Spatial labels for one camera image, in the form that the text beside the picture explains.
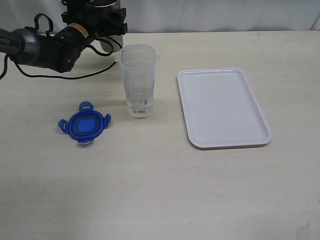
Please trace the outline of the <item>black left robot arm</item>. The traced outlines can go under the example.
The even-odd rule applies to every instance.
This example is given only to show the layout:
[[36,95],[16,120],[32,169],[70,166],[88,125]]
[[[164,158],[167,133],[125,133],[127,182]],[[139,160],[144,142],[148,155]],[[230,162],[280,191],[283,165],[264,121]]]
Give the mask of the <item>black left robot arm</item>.
[[21,65],[50,69],[58,73],[72,70],[84,49],[92,49],[97,55],[108,57],[114,39],[128,32],[125,22],[127,10],[119,0],[63,0],[67,10],[61,14],[66,27],[57,34],[49,18],[48,30],[39,34],[39,19],[34,17],[34,27],[18,28],[12,32],[1,29],[0,51],[5,59],[11,59],[17,67]]

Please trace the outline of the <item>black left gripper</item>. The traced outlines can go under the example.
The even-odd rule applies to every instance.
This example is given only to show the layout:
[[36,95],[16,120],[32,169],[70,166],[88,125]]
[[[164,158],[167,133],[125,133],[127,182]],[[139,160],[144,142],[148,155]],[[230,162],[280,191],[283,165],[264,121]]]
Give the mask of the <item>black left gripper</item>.
[[128,32],[128,24],[123,23],[127,16],[126,8],[94,7],[90,2],[62,0],[66,6],[66,11],[61,14],[62,21],[70,27],[79,25],[85,38],[96,34],[98,37],[122,36]]

